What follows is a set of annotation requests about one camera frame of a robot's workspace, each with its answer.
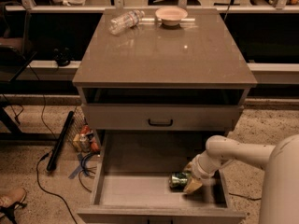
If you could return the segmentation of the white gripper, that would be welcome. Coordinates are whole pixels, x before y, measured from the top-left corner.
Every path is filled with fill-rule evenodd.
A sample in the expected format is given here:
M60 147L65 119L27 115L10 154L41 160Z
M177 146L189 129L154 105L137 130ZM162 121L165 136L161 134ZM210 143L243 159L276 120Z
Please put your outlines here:
M187 184L183 192L192 194L203 186L200 179L211 178L219 169L219 163L212 159L206 152L196 155L192 162L188 162L184 167L184 172L192 172L192 176L188 178Z

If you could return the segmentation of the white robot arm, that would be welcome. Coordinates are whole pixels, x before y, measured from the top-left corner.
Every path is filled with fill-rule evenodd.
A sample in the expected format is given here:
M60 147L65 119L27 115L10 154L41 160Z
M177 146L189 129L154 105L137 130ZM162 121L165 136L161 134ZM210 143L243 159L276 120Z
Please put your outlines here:
M206 150L186 169L191 173L184 192L191 194L210 183L216 171L241 161L264 171L259 224L299 224L299 135L276 145L245 144L214 135Z

